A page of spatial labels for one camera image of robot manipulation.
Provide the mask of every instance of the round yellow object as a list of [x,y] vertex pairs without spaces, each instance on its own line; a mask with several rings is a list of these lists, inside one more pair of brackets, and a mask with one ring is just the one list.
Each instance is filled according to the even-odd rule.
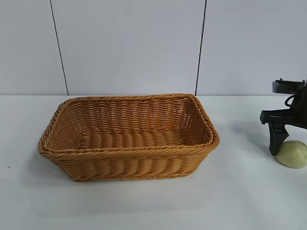
[[307,146],[297,140],[285,141],[275,157],[281,164],[288,167],[303,168],[307,165]]

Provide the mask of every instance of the wicker basket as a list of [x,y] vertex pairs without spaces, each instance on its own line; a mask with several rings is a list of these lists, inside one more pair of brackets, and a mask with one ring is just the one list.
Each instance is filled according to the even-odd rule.
[[76,181],[137,180],[187,176],[218,144],[194,95],[166,94],[69,99],[38,150]]

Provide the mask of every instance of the white table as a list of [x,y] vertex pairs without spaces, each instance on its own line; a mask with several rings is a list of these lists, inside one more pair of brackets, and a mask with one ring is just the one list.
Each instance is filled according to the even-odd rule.
[[[185,178],[77,183],[37,142],[68,96],[0,96],[0,225],[4,230],[307,229],[307,167],[269,153],[262,109],[285,97],[199,97],[221,143]],[[307,130],[288,127],[307,142]]]

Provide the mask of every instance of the black mechanical arm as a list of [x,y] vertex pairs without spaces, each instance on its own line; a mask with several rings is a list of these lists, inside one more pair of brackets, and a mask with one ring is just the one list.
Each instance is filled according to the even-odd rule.
[[274,93],[292,94],[285,105],[289,109],[262,111],[260,121],[270,129],[270,152],[275,156],[281,144],[289,136],[285,125],[307,129],[307,84],[305,81],[279,79],[272,83]]

